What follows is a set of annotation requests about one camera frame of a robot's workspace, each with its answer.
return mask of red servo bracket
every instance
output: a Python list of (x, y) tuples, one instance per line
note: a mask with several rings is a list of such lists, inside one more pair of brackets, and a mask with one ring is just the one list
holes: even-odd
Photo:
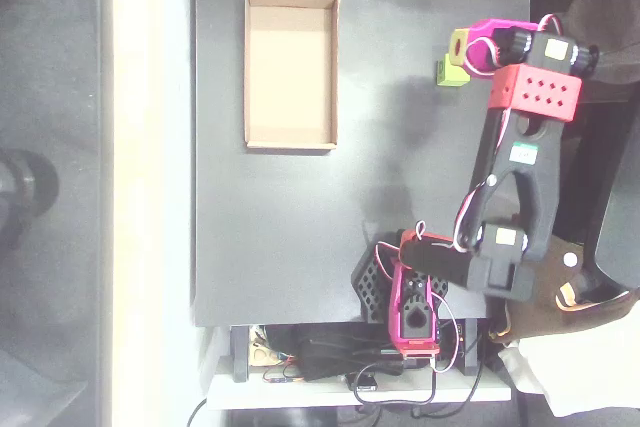
[(528, 64), (496, 70), (490, 109), (520, 110), (570, 122), (576, 111), (582, 79)]

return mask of white cloth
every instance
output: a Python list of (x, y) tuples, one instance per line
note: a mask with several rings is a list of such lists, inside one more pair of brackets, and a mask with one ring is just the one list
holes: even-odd
[(518, 390), (544, 394), (556, 417), (640, 408), (640, 302), (622, 319), (571, 334), (522, 339), (500, 352)]

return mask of cardboard box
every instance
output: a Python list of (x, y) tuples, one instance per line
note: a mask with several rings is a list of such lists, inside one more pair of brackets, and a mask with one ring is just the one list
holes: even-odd
[(340, 0), (246, 0), (249, 148), (335, 149)]

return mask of black honeycomb grid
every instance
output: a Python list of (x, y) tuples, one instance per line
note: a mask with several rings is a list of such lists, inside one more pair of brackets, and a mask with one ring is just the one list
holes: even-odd
[[(427, 280), (427, 274), (411, 272), (416, 281)], [(360, 299), (362, 318), (368, 324), (384, 324), (389, 314), (389, 296), (391, 294), (391, 281), (379, 270), (375, 260), (365, 264), (355, 278), (354, 289)], [(447, 281), (437, 277), (431, 278), (431, 290), (444, 298), (447, 295), (449, 285)]]

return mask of green cube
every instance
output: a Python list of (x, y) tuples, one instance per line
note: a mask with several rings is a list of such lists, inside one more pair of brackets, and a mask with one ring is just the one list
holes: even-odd
[(449, 54), (444, 55), (444, 60), (438, 61), (437, 68), (436, 83), (442, 87), (460, 87), (471, 80), (462, 67), (451, 65)]

